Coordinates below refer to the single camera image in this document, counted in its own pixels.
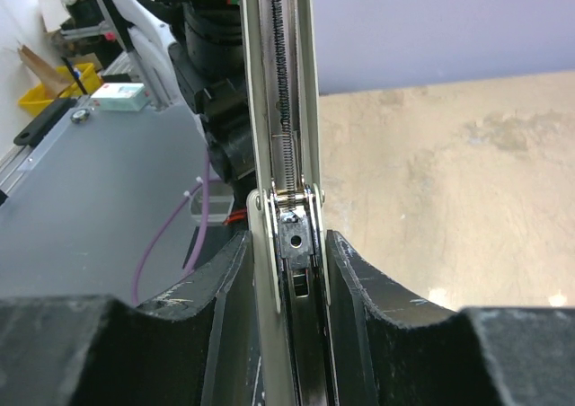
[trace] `wall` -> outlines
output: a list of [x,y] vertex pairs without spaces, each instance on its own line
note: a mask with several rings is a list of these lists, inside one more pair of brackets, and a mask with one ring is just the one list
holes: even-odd
[[575,68],[573,0],[315,0],[320,89]]
[[43,33],[37,0],[0,0],[0,159],[12,148],[12,140],[30,122],[17,106],[18,99],[32,88],[35,78],[20,61],[17,49],[28,45],[52,65],[52,56]]

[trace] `gray table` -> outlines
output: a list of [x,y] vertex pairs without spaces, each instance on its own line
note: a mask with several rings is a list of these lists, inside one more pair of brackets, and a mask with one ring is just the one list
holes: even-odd
[[[0,296],[110,293],[128,302],[138,259],[201,174],[205,147],[192,118],[181,106],[101,111],[82,125],[64,117],[50,134],[0,207]],[[193,231],[186,210],[156,245],[140,299],[180,278]]]

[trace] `yellow plastic container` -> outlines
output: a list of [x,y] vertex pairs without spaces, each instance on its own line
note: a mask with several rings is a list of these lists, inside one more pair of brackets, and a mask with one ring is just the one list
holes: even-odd
[[[75,65],[82,74],[80,76],[80,81],[84,85],[88,93],[94,93],[102,85],[102,80],[96,74],[96,70],[93,67],[93,63],[83,63]],[[65,66],[57,67],[56,70],[72,80],[72,76],[68,72]],[[81,96],[82,91],[78,84],[75,82],[70,84],[70,86],[65,89],[58,97],[59,98],[70,98],[72,96]],[[44,85],[39,84],[33,89],[30,89],[22,98],[18,101],[18,105],[25,109],[32,117],[38,116],[46,107],[50,105],[53,100],[46,96],[46,91],[44,90]]]

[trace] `concrete floor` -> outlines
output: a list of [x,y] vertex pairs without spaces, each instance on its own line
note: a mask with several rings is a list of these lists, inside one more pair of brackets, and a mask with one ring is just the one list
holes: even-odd
[[575,73],[322,98],[328,227],[439,305],[575,304]]

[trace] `purple wall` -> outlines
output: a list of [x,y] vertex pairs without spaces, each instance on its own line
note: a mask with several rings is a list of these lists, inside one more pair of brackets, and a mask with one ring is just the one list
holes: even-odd
[[575,68],[575,0],[314,0],[322,93]]

